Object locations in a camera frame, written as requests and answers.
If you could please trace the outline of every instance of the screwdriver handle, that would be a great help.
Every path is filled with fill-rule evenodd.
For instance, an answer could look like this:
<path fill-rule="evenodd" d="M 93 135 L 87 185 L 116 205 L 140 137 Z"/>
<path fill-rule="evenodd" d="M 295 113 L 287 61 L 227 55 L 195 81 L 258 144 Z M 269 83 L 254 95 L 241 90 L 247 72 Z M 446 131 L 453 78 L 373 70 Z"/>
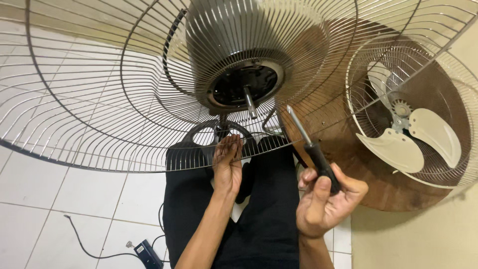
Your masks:
<path fill-rule="evenodd" d="M 334 172 L 330 168 L 329 163 L 327 162 L 324 154 L 320 150 L 320 145 L 318 143 L 304 144 L 304 149 L 307 154 L 312 159 L 312 162 L 315 165 L 315 169 L 319 176 L 326 176 L 329 177 L 332 181 L 332 185 L 330 186 L 330 194 L 334 195 L 337 194 L 338 191 L 341 189 L 340 183 L 337 181 Z"/>

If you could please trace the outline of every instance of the screwdriver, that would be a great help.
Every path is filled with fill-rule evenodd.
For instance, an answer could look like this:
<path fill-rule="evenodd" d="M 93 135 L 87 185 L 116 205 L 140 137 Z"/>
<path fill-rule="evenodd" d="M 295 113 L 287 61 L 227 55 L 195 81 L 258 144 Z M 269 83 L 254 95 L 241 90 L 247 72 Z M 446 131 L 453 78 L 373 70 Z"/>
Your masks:
<path fill-rule="evenodd" d="M 329 163 L 327 162 L 326 158 L 324 157 L 324 154 L 320 150 L 319 143 L 312 142 L 312 140 L 310 140 L 309 135 L 305 131 L 304 127 L 302 126 L 302 123 L 299 121 L 290 105 L 287 105 L 287 112 L 291 115 L 295 126 L 297 126 L 297 129 L 299 129 L 299 132 L 301 133 L 302 138 L 305 141 L 305 152 L 307 152 L 307 154 L 312 159 L 312 162 L 315 165 L 315 169 L 317 170 L 318 175 L 329 177 L 332 181 L 332 185 L 330 186 L 330 194 L 337 194 L 340 190 L 340 183 L 337 181 L 334 172 L 330 168 Z"/>

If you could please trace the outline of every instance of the fan blade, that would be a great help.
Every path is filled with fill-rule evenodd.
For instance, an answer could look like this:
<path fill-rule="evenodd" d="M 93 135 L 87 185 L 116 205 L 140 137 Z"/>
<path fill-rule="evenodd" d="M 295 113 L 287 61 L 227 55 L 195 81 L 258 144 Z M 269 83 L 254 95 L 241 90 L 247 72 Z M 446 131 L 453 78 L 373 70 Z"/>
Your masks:
<path fill-rule="evenodd" d="M 372 85 L 372 88 L 380 97 L 382 103 L 388 109 L 391 109 L 391 105 L 387 95 L 385 95 L 387 93 L 387 86 L 385 83 L 387 82 L 387 79 L 390 74 L 391 72 L 381 62 L 369 63 L 369 71 L 367 72 L 369 81 Z"/>
<path fill-rule="evenodd" d="M 410 114 L 408 130 L 435 149 L 449 167 L 455 168 L 461 157 L 461 146 L 453 129 L 435 112 L 419 108 Z"/>
<path fill-rule="evenodd" d="M 356 134 L 362 143 L 384 162 L 399 171 L 416 173 L 422 170 L 424 158 L 415 142 L 402 133 L 391 128 L 377 138 Z"/>

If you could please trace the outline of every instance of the power adapter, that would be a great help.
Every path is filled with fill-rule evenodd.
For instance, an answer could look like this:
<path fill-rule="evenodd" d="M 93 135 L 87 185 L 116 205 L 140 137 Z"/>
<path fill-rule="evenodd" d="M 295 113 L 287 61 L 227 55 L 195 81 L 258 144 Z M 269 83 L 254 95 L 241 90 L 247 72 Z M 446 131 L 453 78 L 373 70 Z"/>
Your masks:
<path fill-rule="evenodd" d="M 148 240 L 145 239 L 137 245 L 134 252 L 136 252 L 146 269 L 163 269 L 163 262 L 158 258 Z"/>

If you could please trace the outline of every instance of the wall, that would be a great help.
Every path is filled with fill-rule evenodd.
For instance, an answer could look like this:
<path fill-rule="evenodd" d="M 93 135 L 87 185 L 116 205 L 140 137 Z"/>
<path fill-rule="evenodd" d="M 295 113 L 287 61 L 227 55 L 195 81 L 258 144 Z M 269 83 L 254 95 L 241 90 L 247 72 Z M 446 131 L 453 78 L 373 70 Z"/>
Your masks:
<path fill-rule="evenodd" d="M 475 74 L 477 41 L 475 24 L 451 49 Z M 358 207 L 352 214 L 352 253 L 353 269 L 478 268 L 478 185 L 416 212 Z"/>

